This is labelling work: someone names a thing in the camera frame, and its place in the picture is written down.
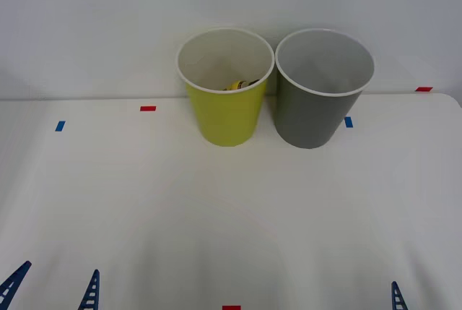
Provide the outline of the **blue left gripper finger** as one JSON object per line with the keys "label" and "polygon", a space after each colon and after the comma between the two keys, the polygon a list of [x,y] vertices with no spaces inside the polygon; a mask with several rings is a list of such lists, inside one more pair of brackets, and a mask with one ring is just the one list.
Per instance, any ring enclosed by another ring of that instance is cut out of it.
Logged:
{"label": "blue left gripper finger", "polygon": [[84,292],[78,310],[98,310],[100,299],[100,271],[94,270],[90,282]]}
{"label": "blue left gripper finger", "polygon": [[30,261],[26,261],[0,285],[0,310],[7,310],[9,308],[15,293],[31,265]]}

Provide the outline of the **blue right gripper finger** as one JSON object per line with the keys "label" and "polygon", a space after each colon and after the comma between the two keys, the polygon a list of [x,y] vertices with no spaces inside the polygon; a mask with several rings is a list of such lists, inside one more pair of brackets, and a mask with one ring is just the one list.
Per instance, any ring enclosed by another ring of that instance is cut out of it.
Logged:
{"label": "blue right gripper finger", "polygon": [[402,293],[396,281],[393,281],[391,283],[391,298],[393,310],[408,310],[404,297],[402,296]]}

